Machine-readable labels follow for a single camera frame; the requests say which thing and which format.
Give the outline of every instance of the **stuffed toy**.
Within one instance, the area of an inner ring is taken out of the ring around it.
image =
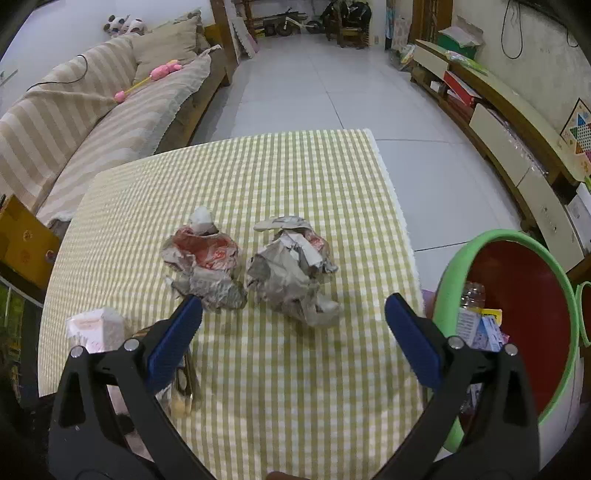
[[[119,37],[127,33],[137,33],[143,35],[146,30],[144,21],[140,18],[132,18],[129,15],[127,17],[116,17],[111,15],[109,17],[109,23],[106,23],[103,27],[111,38]]]
[[[125,33],[137,33],[139,35],[143,35],[146,30],[146,25],[142,19],[133,18],[125,22],[124,30]]]
[[[103,26],[103,30],[105,30],[111,36],[111,38],[119,37],[119,35],[123,35],[124,33],[123,28],[128,18],[129,15],[125,18],[111,15],[109,17],[109,23],[106,23]]]
[[[148,82],[156,82],[160,79],[163,79],[170,73],[177,72],[182,68],[183,66],[178,62],[178,60],[170,60],[168,63],[156,67],[154,70],[152,70],[152,72],[150,72],[150,76],[148,78],[143,79],[141,82],[138,82],[135,85],[132,85],[127,90],[121,90],[120,92],[117,92],[115,94],[115,102],[123,103],[125,99],[128,97],[128,95],[135,89],[145,85]]]

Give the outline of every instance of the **pink toy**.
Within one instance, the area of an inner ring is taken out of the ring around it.
[[[136,83],[135,85],[131,86],[131,88],[115,94],[115,102],[123,103],[127,96],[133,92],[135,89],[141,87],[144,83],[149,82],[150,80],[156,82],[157,80],[163,79],[166,75],[176,72],[182,69],[183,66],[178,62],[178,60],[171,60],[160,67],[156,67],[154,70],[150,72],[150,76],[146,79],[143,79],[141,82]]]

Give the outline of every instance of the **screw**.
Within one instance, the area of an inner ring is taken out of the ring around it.
[[[505,352],[507,352],[507,355],[515,356],[515,355],[517,355],[518,351],[519,350],[517,349],[517,347],[513,343],[507,343],[505,345]]]
[[[453,336],[447,339],[447,344],[454,350],[459,350],[464,346],[464,340],[462,340],[458,336]]]
[[[123,344],[123,348],[125,348],[128,352],[133,352],[134,350],[137,350],[138,347],[139,340],[137,338],[130,338]]]
[[[70,355],[73,358],[78,358],[83,353],[84,353],[84,347],[81,347],[80,345],[76,345],[72,350],[70,350]]]

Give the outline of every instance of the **yellow checkered tablecloth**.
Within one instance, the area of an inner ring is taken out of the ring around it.
[[[199,205],[238,243],[243,263],[271,237],[255,223],[308,219],[340,267],[323,287],[342,315],[338,327],[311,329],[252,299],[239,312],[206,313],[192,346],[202,404],[176,428],[219,479],[273,470],[371,478],[421,413],[384,301],[399,291],[416,312],[422,305],[404,218],[368,130],[234,138],[97,175],[47,291],[40,394],[57,389],[66,318],[110,306],[133,332],[169,317],[178,300],[160,246]]]

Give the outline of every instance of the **drawer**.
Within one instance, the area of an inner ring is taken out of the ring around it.
[[[519,185],[531,167],[531,159],[525,150],[515,143],[503,124],[481,104],[476,105],[470,127],[495,156],[513,184]]]
[[[517,188],[530,206],[550,253],[565,271],[573,268],[583,259],[583,250],[564,207],[544,176],[530,167]]]
[[[427,70],[437,75],[441,80],[443,80],[443,75],[449,67],[448,62],[440,59],[438,56],[433,55],[430,51],[427,51],[418,45],[414,49],[413,59]]]

